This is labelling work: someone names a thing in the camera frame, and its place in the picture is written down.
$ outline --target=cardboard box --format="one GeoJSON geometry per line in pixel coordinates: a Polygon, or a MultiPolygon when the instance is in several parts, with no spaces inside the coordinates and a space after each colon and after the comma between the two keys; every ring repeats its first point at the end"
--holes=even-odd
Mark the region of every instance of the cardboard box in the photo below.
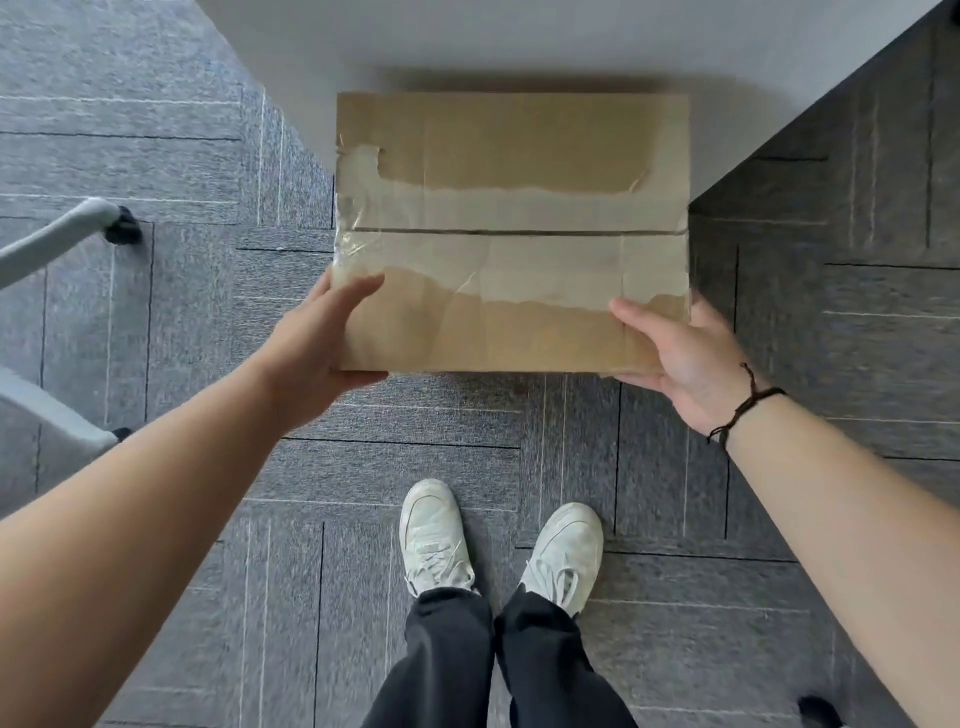
{"type": "Polygon", "coordinates": [[[689,310],[685,97],[341,94],[334,286],[385,272],[343,366],[650,372],[607,310],[689,310]]]}

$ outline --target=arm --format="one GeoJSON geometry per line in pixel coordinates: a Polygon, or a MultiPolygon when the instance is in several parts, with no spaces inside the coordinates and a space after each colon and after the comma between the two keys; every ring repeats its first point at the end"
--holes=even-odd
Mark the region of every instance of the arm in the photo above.
{"type": "MultiPolygon", "coordinates": [[[[750,394],[727,323],[695,301],[691,325],[623,300],[665,374],[624,376],[663,392],[701,434],[750,394]]],[[[921,728],[960,714],[960,511],[835,427],[775,396],[731,430],[728,452],[834,615],[921,728]]]]}
{"type": "Polygon", "coordinates": [[[334,368],[381,282],[324,274],[236,371],[0,522],[0,725],[100,716],[279,438],[384,377],[334,368]]]}

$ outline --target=shoelace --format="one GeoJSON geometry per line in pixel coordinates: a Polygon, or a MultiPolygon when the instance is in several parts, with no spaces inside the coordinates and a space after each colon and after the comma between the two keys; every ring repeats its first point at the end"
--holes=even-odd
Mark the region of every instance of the shoelace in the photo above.
{"type": "Polygon", "coordinates": [[[580,574],[574,569],[564,555],[563,564],[554,571],[553,567],[542,559],[527,562],[530,572],[537,579],[538,586],[548,599],[559,607],[566,607],[568,598],[577,591],[580,574]]]}
{"type": "Polygon", "coordinates": [[[457,549],[460,548],[461,542],[457,542],[453,547],[451,546],[441,546],[440,542],[430,542],[427,544],[421,545],[417,549],[417,554],[424,554],[423,560],[420,563],[420,566],[417,569],[411,569],[407,572],[407,590],[413,596],[418,595],[417,588],[414,586],[414,582],[418,577],[424,574],[429,574],[433,582],[433,586],[441,586],[444,582],[450,581],[450,576],[459,569],[464,575],[464,582],[469,581],[469,570],[467,564],[460,560],[454,561],[454,556],[457,553],[457,549]]]}

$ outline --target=hand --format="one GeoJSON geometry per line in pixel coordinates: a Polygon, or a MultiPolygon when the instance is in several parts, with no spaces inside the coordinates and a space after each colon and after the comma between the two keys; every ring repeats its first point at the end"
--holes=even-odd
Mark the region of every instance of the hand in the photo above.
{"type": "MultiPolygon", "coordinates": [[[[664,373],[623,375],[620,381],[665,394],[685,423],[702,435],[725,425],[750,396],[750,377],[740,366],[747,355],[723,316],[694,292],[690,323],[682,324],[626,299],[614,299],[610,311],[646,334],[657,347],[664,373]]],[[[757,374],[760,389],[769,386],[757,374]]]]}
{"type": "Polygon", "coordinates": [[[337,369],[347,318],[381,285],[382,275],[352,280],[331,291],[327,268],[300,305],[280,319],[270,338],[244,363],[266,384],[284,432],[317,419],[347,390],[387,377],[386,372],[337,369]]]}

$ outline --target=floor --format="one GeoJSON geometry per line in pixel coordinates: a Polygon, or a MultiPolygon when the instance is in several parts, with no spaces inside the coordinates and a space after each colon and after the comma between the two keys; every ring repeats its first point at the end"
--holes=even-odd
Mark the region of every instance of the floor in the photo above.
{"type": "MultiPolygon", "coordinates": [[[[960,43],[944,8],[697,200],[693,269],[799,400],[960,502],[960,43]]],[[[89,239],[0,293],[0,361],[138,426],[260,342],[332,250],[331,178],[192,0],[0,8],[0,239],[85,195],[89,239]]],[[[0,512],[83,464],[0,409],[0,512]]],[[[105,724],[355,726],[402,653],[398,505],[464,507],[501,602],[552,510],[608,554],[581,625],[643,726],[787,728],[806,691],[910,725],[748,486],[663,400],[594,376],[397,376],[283,440],[105,724]]],[[[491,724],[506,722],[495,676],[491,724]]]]}

